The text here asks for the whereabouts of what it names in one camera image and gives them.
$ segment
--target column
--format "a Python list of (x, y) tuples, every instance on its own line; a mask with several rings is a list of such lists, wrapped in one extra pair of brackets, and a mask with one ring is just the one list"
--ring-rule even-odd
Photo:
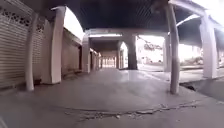
[(114, 61), (114, 68), (116, 68), (116, 66), (117, 66), (116, 57), (113, 57), (113, 61)]
[(217, 77), (217, 48), (214, 28), (208, 16), (201, 18), (200, 33), (203, 48), (203, 76)]
[(168, 27), (170, 31), (170, 40), (171, 40), (171, 85), (170, 92), (171, 94), (176, 94), (179, 91), (179, 73), (180, 73), (180, 62), (178, 56), (178, 45), (179, 45), (179, 36), (178, 30), (176, 27), (176, 17), (173, 10), (173, 6), (168, 4), (166, 6), (166, 15), (168, 21)]
[(100, 64), (101, 64), (101, 68), (103, 68), (103, 57), (102, 57), (102, 55), (101, 55), (101, 57), (100, 57)]
[(93, 53), (93, 70), (97, 70), (97, 53)]
[(82, 70), (82, 46), (79, 47), (79, 70)]
[(120, 69), (120, 50), (117, 51), (116, 55), (116, 68)]
[(38, 14), (32, 14), (31, 24), (28, 30), (27, 42), (26, 42), (26, 63), (25, 63), (25, 77), (27, 91), (34, 90), (33, 84), (33, 36), (36, 31), (38, 22)]
[(108, 62), (108, 60), (107, 60), (108, 58), (107, 57), (105, 57), (105, 67), (107, 67), (107, 62)]
[(219, 48), (217, 47), (217, 69), (219, 69), (219, 60), (220, 60), (220, 53), (219, 53)]
[(96, 70), (100, 69), (100, 55), (99, 53), (96, 54)]
[(105, 68), (105, 67), (106, 67), (106, 58), (103, 57), (103, 68)]
[(135, 36), (132, 34), (123, 35), (124, 42), (128, 48), (128, 70), (138, 70)]
[(95, 53), (94, 52), (92, 52), (92, 55), (91, 55), (91, 57), (92, 57), (92, 70), (94, 71), (95, 70)]
[(90, 52), (90, 71), (94, 70), (94, 53)]
[(66, 7), (57, 7), (54, 25), (45, 21), (41, 73), (42, 82), (45, 84), (61, 82), (61, 51), (65, 12)]
[(124, 68), (124, 54), (123, 51), (120, 51), (120, 68)]
[(164, 72), (171, 72), (171, 49), (170, 49), (170, 35), (168, 35), (163, 44), (163, 67)]
[(82, 71), (84, 73), (90, 73), (90, 46), (88, 35), (85, 35), (82, 41)]

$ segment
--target bright sky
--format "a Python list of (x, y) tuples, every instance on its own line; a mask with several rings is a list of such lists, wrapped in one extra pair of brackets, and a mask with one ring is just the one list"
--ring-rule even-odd
[(140, 38), (159, 46), (163, 46), (165, 38), (162, 36), (153, 36), (153, 35), (139, 35)]
[(73, 33), (75, 36), (77, 36), (80, 40), (82, 40), (84, 36), (83, 29), (75, 14), (73, 14), (73, 12), (68, 7), (66, 7), (64, 27), (68, 29), (71, 33)]
[(190, 0), (207, 9), (207, 13), (224, 26), (224, 0)]
[(121, 44), (121, 49), (124, 50), (124, 51), (128, 50), (128, 48), (127, 48), (127, 46), (124, 42), (122, 42), (122, 44)]

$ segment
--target paved floor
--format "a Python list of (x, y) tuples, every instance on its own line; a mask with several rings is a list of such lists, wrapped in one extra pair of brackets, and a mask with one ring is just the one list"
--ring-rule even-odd
[[(170, 73), (163, 72), (162, 66), (153, 66), (153, 65), (138, 65), (139, 70), (145, 71), (153, 75), (155, 78), (169, 82), (170, 81)], [(184, 66), (182, 69), (189, 69), (192, 66)], [(220, 68), (217, 70), (218, 78), (224, 77), (224, 68)], [(195, 70), (183, 70), (180, 71), (180, 83), (192, 82), (192, 81), (201, 81), (205, 80), (203, 78), (203, 69), (195, 69)]]
[(223, 128), (222, 102), (168, 89), (143, 71), (107, 69), (32, 93), (2, 94), (0, 117), (9, 128)]
[(224, 78), (201, 80), (197, 82), (184, 83), (185, 87), (193, 87), (195, 91), (203, 95), (212, 97), (214, 99), (224, 102)]

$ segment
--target ceiling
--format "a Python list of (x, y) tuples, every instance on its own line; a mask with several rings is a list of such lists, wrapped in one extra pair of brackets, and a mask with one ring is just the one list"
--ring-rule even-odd
[(118, 50), (118, 40), (90, 40), (90, 47), (97, 52)]
[[(50, 9), (68, 6), (84, 30), (93, 28), (137, 28), (168, 32), (166, 14), (161, 5), (166, 0), (22, 0), (25, 4), (49, 17)], [(191, 13), (174, 8), (177, 22)], [(200, 20), (188, 21), (178, 27), (180, 40), (201, 46)]]

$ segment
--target closed metal shutter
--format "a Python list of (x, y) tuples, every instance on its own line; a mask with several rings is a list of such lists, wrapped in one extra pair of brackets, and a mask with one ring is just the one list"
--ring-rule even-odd
[(79, 71), (79, 45), (67, 30), (63, 33), (62, 75)]
[[(0, 88), (25, 82), (25, 43), (31, 13), (32, 9), (19, 0), (0, 0)], [(40, 28), (37, 26), (33, 40), (34, 68), (40, 68), (41, 44), (39, 43), (43, 38), (43, 28)]]
[(41, 79), (41, 50), (44, 38), (44, 18), (38, 19), (33, 39), (33, 76), (34, 80)]

